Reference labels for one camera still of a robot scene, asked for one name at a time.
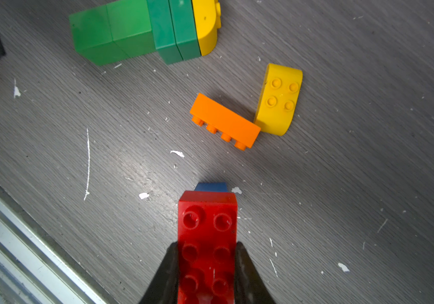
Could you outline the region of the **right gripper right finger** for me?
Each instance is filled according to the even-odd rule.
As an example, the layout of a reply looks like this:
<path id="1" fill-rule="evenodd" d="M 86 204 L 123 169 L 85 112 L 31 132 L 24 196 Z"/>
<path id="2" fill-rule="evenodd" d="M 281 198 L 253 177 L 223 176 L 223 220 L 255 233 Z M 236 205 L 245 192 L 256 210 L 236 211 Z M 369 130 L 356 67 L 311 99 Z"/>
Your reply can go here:
<path id="1" fill-rule="evenodd" d="M 276 304 L 240 241 L 235 247 L 234 297 L 239 304 Z"/>

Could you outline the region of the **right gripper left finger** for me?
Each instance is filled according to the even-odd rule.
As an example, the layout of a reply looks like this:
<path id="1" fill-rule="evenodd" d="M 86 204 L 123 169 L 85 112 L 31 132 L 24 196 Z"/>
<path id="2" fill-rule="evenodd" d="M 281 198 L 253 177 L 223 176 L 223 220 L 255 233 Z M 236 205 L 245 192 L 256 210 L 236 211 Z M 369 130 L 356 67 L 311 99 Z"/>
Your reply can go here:
<path id="1" fill-rule="evenodd" d="M 139 304 L 176 304 L 179 290 L 179 247 L 172 243 Z"/>

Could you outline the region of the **red lego brick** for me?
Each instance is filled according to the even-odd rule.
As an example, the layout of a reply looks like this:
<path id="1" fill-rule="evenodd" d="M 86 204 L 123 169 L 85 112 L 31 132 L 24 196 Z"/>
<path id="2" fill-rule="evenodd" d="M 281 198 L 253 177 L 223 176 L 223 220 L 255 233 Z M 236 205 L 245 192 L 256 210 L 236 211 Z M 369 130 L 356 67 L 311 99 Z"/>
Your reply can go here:
<path id="1" fill-rule="evenodd" d="M 179 303 L 233 303 L 236 196 L 185 191 L 179 199 Z"/>

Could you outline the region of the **light green square lego brick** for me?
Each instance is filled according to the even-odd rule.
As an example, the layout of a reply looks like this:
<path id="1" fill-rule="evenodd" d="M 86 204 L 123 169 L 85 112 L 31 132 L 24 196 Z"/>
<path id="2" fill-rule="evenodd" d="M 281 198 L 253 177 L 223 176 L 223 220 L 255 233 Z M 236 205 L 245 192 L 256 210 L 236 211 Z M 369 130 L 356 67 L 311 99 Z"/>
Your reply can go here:
<path id="1" fill-rule="evenodd" d="M 95 65 L 128 59 L 114 41 L 107 5 L 71 14 L 70 29 L 75 51 Z"/>

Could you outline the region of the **blue square lego brick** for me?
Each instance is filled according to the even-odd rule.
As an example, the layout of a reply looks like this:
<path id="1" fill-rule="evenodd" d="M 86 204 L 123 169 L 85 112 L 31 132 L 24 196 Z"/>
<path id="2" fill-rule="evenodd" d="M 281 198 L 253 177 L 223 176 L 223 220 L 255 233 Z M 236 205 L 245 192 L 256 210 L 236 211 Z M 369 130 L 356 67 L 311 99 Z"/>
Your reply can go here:
<path id="1" fill-rule="evenodd" d="M 226 193 L 228 187 L 225 182 L 199 182 L 194 191 Z"/>

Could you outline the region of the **orange long lego brick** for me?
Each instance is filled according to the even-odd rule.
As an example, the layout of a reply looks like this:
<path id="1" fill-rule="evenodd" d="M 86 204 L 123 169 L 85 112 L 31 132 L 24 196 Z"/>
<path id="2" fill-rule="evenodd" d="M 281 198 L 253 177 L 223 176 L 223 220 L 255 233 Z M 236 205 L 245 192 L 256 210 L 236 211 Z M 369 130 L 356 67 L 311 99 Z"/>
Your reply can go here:
<path id="1" fill-rule="evenodd" d="M 258 125 L 201 93 L 195 99 L 190 114 L 196 125 L 202 127 L 206 124 L 206 129 L 212 134 L 221 132 L 221 138 L 227 143 L 234 139 L 235 147 L 242 151 L 251 148 L 261 132 Z"/>

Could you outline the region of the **dark green upturned lego brick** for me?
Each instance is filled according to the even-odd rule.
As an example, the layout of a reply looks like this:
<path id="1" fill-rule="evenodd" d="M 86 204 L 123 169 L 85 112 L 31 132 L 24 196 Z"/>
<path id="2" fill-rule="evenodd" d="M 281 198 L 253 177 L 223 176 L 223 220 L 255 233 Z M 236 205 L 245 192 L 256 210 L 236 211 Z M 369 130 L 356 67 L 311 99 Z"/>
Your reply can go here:
<path id="1" fill-rule="evenodd" d="M 168 0 L 147 0 L 156 51 L 167 65 L 182 62 Z"/>

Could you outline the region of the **dark green long lego brick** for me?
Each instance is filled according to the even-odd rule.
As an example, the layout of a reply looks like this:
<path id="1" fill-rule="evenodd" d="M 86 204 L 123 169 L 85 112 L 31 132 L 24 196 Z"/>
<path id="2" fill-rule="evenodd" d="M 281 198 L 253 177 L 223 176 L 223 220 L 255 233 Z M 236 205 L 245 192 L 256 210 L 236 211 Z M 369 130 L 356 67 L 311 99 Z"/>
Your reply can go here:
<path id="1" fill-rule="evenodd" d="M 201 56 L 191 0 L 169 0 L 176 45 L 183 60 Z"/>

